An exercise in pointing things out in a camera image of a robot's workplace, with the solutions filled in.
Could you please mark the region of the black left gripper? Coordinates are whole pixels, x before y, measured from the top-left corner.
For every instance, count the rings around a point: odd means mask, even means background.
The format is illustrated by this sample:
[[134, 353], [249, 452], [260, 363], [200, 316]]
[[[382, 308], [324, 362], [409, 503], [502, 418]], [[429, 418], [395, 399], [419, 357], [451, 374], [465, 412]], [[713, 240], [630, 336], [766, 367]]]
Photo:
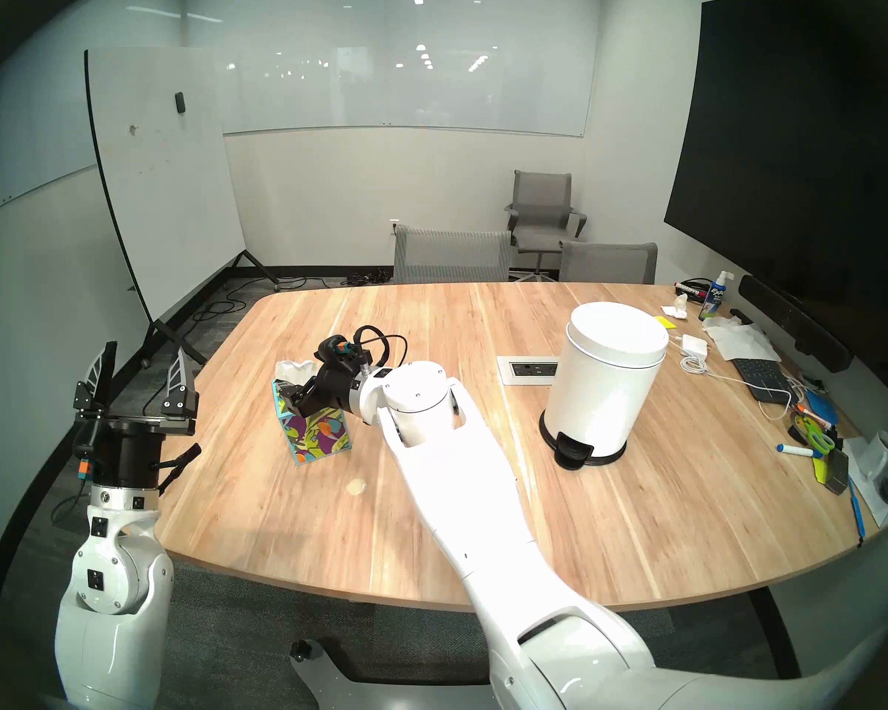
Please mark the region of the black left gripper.
[[179, 348], [168, 367], [162, 417], [102, 417], [109, 414], [117, 342], [109, 341], [77, 382], [73, 408], [79, 477], [96, 487], [168, 487], [197, 457], [192, 445], [162, 460], [167, 436], [194, 436], [198, 394], [189, 358]]

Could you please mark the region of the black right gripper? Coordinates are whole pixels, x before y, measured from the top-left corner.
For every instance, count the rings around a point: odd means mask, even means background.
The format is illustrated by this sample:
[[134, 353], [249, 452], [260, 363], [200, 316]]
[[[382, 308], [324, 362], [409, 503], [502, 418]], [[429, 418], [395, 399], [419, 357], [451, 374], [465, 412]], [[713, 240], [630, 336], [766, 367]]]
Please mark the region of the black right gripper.
[[313, 416], [324, 409], [350, 412], [349, 393], [357, 377], [357, 366], [348, 362], [325, 362], [320, 369], [296, 374], [295, 389], [285, 389], [285, 401], [297, 416]]

